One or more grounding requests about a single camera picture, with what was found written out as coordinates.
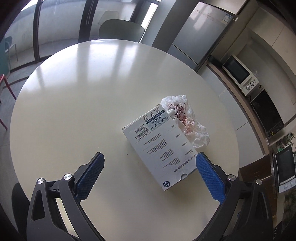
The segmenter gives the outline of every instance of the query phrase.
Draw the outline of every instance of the hp product box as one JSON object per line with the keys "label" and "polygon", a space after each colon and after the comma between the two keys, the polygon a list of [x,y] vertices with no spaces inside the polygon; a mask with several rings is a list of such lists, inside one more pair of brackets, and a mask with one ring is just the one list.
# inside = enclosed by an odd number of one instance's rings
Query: hp product box
{"label": "hp product box", "polygon": [[160,104],[122,130],[163,190],[196,169],[197,151]]}

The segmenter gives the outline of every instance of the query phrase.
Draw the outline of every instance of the silver screw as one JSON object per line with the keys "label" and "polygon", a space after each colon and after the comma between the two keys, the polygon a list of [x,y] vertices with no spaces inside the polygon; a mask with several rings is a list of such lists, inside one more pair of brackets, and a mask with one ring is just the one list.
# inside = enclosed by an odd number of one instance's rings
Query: silver screw
{"label": "silver screw", "polygon": [[71,177],[72,177],[72,175],[71,175],[71,174],[66,174],[66,175],[64,176],[64,179],[65,179],[65,180],[70,180],[70,179],[71,179]]}
{"label": "silver screw", "polygon": [[230,181],[234,181],[236,179],[236,177],[234,175],[229,175],[228,176],[228,180]]}
{"label": "silver screw", "polygon": [[43,183],[44,182],[44,179],[43,178],[39,178],[38,180],[37,180],[37,183],[38,184],[41,184],[41,183]]}
{"label": "silver screw", "polygon": [[257,180],[256,180],[256,183],[257,183],[258,185],[261,185],[261,184],[262,184],[262,181],[261,181],[260,179],[257,179]]}

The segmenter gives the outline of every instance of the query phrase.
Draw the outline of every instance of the silver refrigerator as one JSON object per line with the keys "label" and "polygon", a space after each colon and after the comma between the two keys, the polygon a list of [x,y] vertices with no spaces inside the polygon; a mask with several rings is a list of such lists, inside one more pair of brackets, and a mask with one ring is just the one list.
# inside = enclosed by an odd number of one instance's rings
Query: silver refrigerator
{"label": "silver refrigerator", "polygon": [[197,71],[232,22],[233,16],[199,2],[168,50],[168,54]]}

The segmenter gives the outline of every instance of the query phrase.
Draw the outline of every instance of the white plastic bag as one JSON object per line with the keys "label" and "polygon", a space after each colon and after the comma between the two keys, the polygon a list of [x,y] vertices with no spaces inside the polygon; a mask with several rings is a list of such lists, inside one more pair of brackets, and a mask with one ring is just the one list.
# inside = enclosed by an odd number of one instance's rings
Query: white plastic bag
{"label": "white plastic bag", "polygon": [[207,129],[196,120],[186,95],[165,97],[160,104],[174,118],[194,148],[209,144],[210,136]]}

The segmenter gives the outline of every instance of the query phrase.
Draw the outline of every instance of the table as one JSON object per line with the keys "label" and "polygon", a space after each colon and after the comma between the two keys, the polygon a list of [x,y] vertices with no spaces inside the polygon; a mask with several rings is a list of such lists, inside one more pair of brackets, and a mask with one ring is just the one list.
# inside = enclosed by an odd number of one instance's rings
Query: table
{"label": "table", "polygon": [[54,54],[28,78],[12,113],[11,155],[25,194],[30,199],[38,178],[59,180],[101,152],[105,167],[81,205],[106,241],[193,240],[218,201],[198,171],[162,191],[121,130],[163,97],[181,94],[210,134],[203,151],[237,175],[238,144],[225,107],[178,59],[124,40]]}

